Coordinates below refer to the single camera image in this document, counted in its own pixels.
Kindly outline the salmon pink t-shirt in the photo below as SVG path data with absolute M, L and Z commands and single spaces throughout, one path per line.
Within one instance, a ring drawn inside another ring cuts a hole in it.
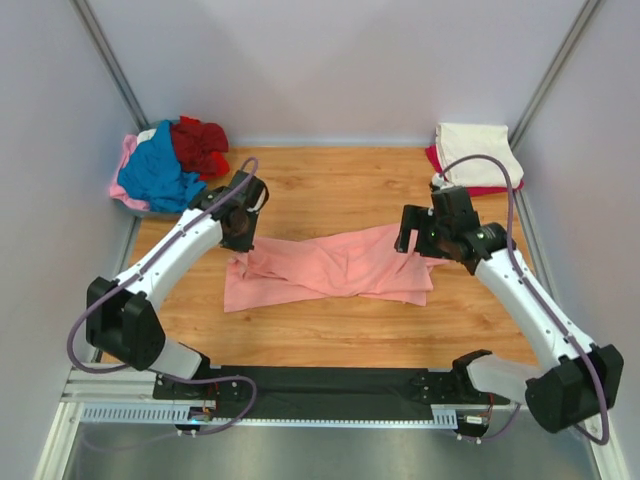
M 304 241 L 259 237 L 231 258 L 226 313 L 329 297 L 366 297 L 424 306 L 432 270 L 446 262 L 398 253 L 397 225 Z

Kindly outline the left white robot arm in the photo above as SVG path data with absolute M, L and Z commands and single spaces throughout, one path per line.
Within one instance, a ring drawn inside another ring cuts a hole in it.
M 198 193 L 174 227 L 141 260 L 113 280 L 96 278 L 87 290 L 86 341 L 137 371 L 175 381 L 188 401 L 209 392 L 209 358 L 165 333 L 158 311 L 177 282 L 206 253 L 253 249 L 265 182 L 238 170 L 227 186 Z

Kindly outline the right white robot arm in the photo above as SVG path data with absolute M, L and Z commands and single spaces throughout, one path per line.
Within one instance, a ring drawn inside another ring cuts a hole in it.
M 527 406 L 549 433 L 574 428 L 598 445 L 609 442 L 622 354 L 612 344 L 597 345 L 544 291 L 517 250 L 510 225 L 482 224 L 469 203 L 406 205 L 394 248 L 463 265 L 498 299 L 538 360 L 531 367 L 486 349 L 455 359 L 450 390 L 458 401 L 497 395 Z

